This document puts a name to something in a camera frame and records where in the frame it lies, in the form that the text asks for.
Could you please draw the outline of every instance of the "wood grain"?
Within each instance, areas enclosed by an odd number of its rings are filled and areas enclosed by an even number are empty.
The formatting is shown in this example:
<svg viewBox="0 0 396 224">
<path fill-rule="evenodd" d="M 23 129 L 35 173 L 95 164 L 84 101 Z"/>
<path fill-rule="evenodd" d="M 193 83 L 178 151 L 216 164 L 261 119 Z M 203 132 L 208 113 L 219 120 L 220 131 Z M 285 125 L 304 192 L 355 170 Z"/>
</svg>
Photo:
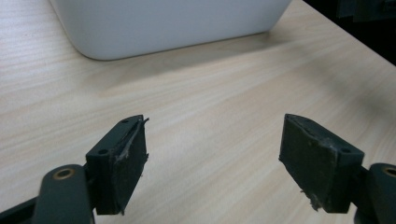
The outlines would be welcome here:
<svg viewBox="0 0 396 224">
<path fill-rule="evenodd" d="M 0 3 L 0 210 L 114 124 L 150 158 L 126 215 L 97 223 L 352 223 L 315 212 L 277 160 L 285 113 L 396 163 L 396 69 L 300 0 L 269 33 L 112 62 L 81 56 L 50 2 Z"/>
</svg>

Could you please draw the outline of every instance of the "white plastic bin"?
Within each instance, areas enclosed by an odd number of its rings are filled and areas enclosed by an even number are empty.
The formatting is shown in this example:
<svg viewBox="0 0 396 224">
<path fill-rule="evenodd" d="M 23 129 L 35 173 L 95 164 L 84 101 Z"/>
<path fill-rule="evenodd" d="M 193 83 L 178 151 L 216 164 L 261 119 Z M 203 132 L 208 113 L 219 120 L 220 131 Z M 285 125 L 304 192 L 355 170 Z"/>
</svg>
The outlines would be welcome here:
<svg viewBox="0 0 396 224">
<path fill-rule="evenodd" d="M 270 30 L 290 0 L 50 0 L 87 57 L 115 60 Z"/>
</svg>

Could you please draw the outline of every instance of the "white box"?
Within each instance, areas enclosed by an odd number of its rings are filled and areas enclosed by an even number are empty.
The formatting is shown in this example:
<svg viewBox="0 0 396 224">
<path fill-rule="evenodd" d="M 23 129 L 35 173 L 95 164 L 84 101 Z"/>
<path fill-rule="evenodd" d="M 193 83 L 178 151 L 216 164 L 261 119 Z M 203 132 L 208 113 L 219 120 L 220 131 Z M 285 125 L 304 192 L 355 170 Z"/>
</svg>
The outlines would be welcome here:
<svg viewBox="0 0 396 224">
<path fill-rule="evenodd" d="M 50 0 L 74 47 L 115 60 L 270 30 L 290 0 Z"/>
</svg>

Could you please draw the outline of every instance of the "screw hole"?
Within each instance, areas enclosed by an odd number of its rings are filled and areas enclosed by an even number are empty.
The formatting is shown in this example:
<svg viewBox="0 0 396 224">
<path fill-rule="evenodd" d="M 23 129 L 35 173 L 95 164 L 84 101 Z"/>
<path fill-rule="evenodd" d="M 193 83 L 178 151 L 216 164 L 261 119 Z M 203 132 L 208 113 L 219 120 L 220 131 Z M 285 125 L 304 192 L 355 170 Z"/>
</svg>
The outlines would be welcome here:
<svg viewBox="0 0 396 224">
<path fill-rule="evenodd" d="M 70 176 L 72 176 L 74 174 L 74 172 L 75 172 L 75 170 L 73 170 L 73 169 L 65 168 L 65 169 L 62 169 L 62 170 L 56 172 L 53 175 L 53 178 L 56 179 L 56 180 L 67 179 Z"/>
<path fill-rule="evenodd" d="M 385 168 L 384 168 L 384 172 L 385 172 L 385 174 L 387 174 L 387 175 L 396 177 L 396 169 L 395 169 L 395 168 L 385 167 Z"/>
<path fill-rule="evenodd" d="M 107 149 L 100 149 L 100 150 L 98 151 L 99 155 L 105 155 L 105 154 L 107 154 L 107 152 L 108 152 Z"/>
<path fill-rule="evenodd" d="M 347 148 L 341 148 L 341 151 L 344 153 L 350 153 L 350 149 Z"/>
</svg>

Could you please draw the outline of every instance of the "wooden table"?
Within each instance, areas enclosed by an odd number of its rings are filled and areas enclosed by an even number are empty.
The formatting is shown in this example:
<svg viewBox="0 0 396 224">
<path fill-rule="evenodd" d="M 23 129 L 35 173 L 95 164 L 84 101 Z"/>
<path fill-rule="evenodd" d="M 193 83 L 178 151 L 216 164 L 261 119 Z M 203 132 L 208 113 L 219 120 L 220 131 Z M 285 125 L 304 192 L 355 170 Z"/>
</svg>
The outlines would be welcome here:
<svg viewBox="0 0 396 224">
<path fill-rule="evenodd" d="M 269 33 L 98 62 L 50 2 L 0 4 L 0 210 L 144 114 L 150 154 L 126 215 L 97 223 L 352 223 L 315 212 L 278 161 L 285 113 L 396 163 L 396 68 L 300 0 Z"/>
</svg>

